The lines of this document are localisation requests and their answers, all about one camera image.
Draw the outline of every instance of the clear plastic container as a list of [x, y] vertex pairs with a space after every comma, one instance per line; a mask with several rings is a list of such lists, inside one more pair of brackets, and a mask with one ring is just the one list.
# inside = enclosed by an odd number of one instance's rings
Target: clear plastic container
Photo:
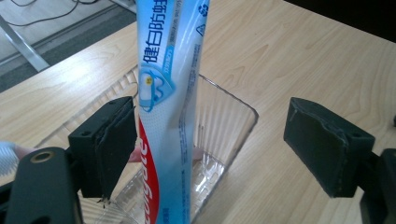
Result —
[[[137, 67], [44, 139], [38, 147], [68, 147], [67, 135], [103, 104], [122, 96], [136, 95], [136, 77]], [[199, 77], [197, 95], [194, 146], [204, 150], [204, 157], [193, 162], [192, 222], [232, 164], [259, 117], [251, 106], [206, 77]], [[84, 221], [144, 223], [143, 181], [140, 168], [139, 163], [128, 164], [129, 181], [126, 181], [126, 185], [118, 186], [119, 189], [116, 187], [110, 203], [102, 204], [98, 203], [97, 199], [80, 197]]]

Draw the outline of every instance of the toothpaste tube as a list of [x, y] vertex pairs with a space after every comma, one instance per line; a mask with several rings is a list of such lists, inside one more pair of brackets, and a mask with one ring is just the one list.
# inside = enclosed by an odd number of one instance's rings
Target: toothpaste tube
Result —
[[190, 223], [196, 80], [209, 0], [137, 0], [146, 223]]

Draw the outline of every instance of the metal leg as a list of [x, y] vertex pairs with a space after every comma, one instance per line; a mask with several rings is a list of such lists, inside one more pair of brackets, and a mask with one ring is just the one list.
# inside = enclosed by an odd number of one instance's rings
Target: metal leg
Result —
[[126, 9], [136, 13], [136, 3], [134, 0], [110, 0], [121, 7], [125, 7]]
[[26, 58], [37, 72], [50, 67], [50, 65], [30, 45], [28, 45], [24, 39], [8, 25], [1, 15], [0, 27], [6, 32], [6, 37], [9, 42], [11, 42], [14, 48]]

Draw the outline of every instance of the floor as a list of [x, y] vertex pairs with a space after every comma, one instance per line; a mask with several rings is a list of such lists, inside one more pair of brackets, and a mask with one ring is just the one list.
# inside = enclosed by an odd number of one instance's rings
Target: floor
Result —
[[[0, 0], [0, 8], [2, 8], [1, 4], [4, 1], [10, 0]], [[49, 0], [36, 0], [35, 3], [38, 3], [39, 1], [45, 2]], [[62, 25], [55, 25], [56, 28], [49, 27], [52, 32], [46, 30], [43, 32], [46, 35], [39, 34], [35, 29], [32, 30], [31, 27], [22, 27], [18, 32], [21, 35], [28, 34], [28, 32], [36, 32], [37, 34], [32, 35], [35, 36], [35, 40], [33, 40], [34, 38], [29, 40], [30, 43], [33, 43], [32, 47], [47, 63], [49, 63], [49, 65], [56, 64], [106, 36], [117, 32], [119, 29], [136, 20], [135, 14], [126, 10], [124, 7], [113, 4], [108, 0], [99, 0], [98, 3], [100, 2], [106, 3], [101, 5], [101, 7], [98, 5], [96, 8], [91, 8], [90, 13], [84, 14], [85, 16], [79, 14], [77, 9], [79, 7], [82, 9], [93, 7], [93, 5], [78, 5], [76, 10], [73, 12], [78, 13], [77, 16], [68, 18], [68, 16], [72, 15], [71, 13], [61, 19], [51, 21], [61, 23]], [[1, 41], [0, 44], [0, 51], [2, 51], [5, 44]], [[0, 92], [11, 88], [35, 74], [37, 74], [37, 71], [19, 53], [11, 53], [11, 55], [8, 55], [5, 60], [0, 60]]]
[[395, 0], [285, 0], [396, 43]]
[[[32, 0], [13, 0], [19, 5], [28, 4]], [[77, 7], [68, 15], [59, 19], [38, 22], [28, 26], [13, 26], [12, 29], [19, 33], [25, 41], [33, 45], [34, 43], [53, 35], [62, 29], [88, 18], [92, 14], [113, 5], [108, 0], [99, 0], [91, 5], [78, 4]], [[19, 7], [11, 0], [0, 1], [0, 15], [8, 22], [24, 25], [32, 21], [49, 19], [62, 16], [71, 11], [75, 2], [72, 0], [36, 0], [26, 7]], [[5, 33], [0, 29], [0, 61], [16, 53], [17, 51], [7, 40]]]

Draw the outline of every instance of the screw hole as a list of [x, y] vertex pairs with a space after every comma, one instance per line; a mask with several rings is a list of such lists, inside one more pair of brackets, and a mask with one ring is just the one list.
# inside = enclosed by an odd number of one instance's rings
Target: screw hole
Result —
[[32, 224], [48, 224], [48, 223], [50, 223], [49, 217], [39, 217], [32, 222]]
[[88, 136], [88, 135], [90, 135], [90, 134], [91, 134], [90, 131], [85, 131], [85, 132], [83, 132], [83, 133], [81, 134], [81, 136]]
[[360, 134], [360, 133], [352, 133], [352, 136], [354, 136], [354, 137], [361, 137], [361, 134]]
[[49, 161], [55, 154], [52, 151], [43, 151], [32, 157], [30, 161], [32, 163], [40, 163], [44, 161]]

